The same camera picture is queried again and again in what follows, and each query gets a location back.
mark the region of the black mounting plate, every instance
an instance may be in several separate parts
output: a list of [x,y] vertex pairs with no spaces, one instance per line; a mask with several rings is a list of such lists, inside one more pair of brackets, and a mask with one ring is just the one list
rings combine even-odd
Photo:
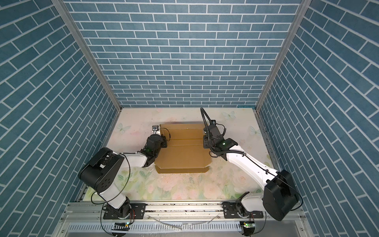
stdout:
[[[134,219],[143,219],[143,216],[145,214],[146,204],[145,203],[131,203],[130,206],[132,207],[132,210],[134,210]],[[115,216],[112,215],[111,212],[104,212],[103,220],[121,220]]]
[[[238,215],[235,202],[227,202],[227,204],[223,206],[225,207],[224,208],[225,219],[241,218],[240,215]],[[254,218],[263,218],[263,212],[253,211],[252,213],[253,213]]]

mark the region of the floral tabletop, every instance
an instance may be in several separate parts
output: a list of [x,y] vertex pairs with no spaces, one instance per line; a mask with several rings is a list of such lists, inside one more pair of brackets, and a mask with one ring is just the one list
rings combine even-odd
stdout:
[[[251,108],[206,108],[211,119],[226,127],[225,139],[232,138],[250,155],[272,167],[265,143]],[[107,147],[116,152],[136,152],[146,143],[153,125],[168,122],[201,122],[199,108],[123,109]],[[158,174],[154,164],[132,167],[123,191],[130,200],[235,199],[246,191],[262,192],[259,185],[240,168],[223,158],[212,158],[206,173]],[[121,189],[129,169],[120,170],[115,183]],[[94,190],[89,188],[84,201]],[[98,195],[93,200],[102,200]]]

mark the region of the blue brick wall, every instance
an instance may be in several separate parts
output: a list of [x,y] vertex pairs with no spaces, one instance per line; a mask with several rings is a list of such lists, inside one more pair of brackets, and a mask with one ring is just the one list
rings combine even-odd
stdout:
[[247,107],[300,1],[65,3],[123,107]]
[[379,236],[378,13],[313,0],[261,110],[315,236]]
[[0,0],[0,236],[51,235],[116,111],[50,0]]

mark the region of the brown cardboard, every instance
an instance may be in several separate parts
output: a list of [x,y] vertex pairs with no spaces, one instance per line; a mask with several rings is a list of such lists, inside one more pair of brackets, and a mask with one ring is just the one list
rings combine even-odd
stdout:
[[[205,173],[211,163],[209,149],[203,148],[204,124],[161,124],[170,131],[167,148],[162,148],[155,159],[155,169],[162,173]],[[162,136],[169,139],[165,129]]]

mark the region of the metal corner post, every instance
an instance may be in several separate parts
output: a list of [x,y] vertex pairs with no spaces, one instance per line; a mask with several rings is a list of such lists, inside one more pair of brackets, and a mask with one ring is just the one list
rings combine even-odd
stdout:
[[67,28],[71,32],[71,35],[75,39],[76,43],[80,47],[80,50],[82,51],[83,55],[86,57],[89,65],[94,70],[98,80],[103,85],[106,93],[108,94],[109,98],[113,102],[114,106],[116,107],[117,111],[121,111],[121,105],[119,101],[117,100],[115,94],[113,93],[111,87],[109,86],[108,82],[106,81],[106,78],[101,71],[99,65],[97,64],[95,58],[93,57],[91,50],[89,49],[86,41],[84,40],[83,36],[81,35],[78,26],[76,25],[74,19],[72,18],[71,14],[69,13],[69,10],[67,9],[65,3],[63,0],[52,0],[56,10],[58,11],[59,15],[61,16],[63,22],[66,24]]
[[277,75],[280,66],[282,65],[282,62],[284,60],[285,55],[287,54],[288,49],[291,46],[291,43],[293,39],[295,38],[295,34],[299,29],[300,23],[304,18],[305,13],[307,12],[307,9],[310,5],[312,0],[302,0],[302,2],[299,5],[299,8],[296,12],[295,18],[293,19],[293,22],[291,24],[290,29],[288,30],[288,34],[286,36],[286,39],[284,40],[283,46],[280,49],[280,52],[278,54],[278,57],[275,61],[275,64],[268,76],[268,79],[266,81],[266,84],[263,87],[262,93],[258,99],[256,110],[259,111],[263,105],[263,102],[268,94],[268,91],[271,88],[271,85],[273,84],[275,80],[275,76]]

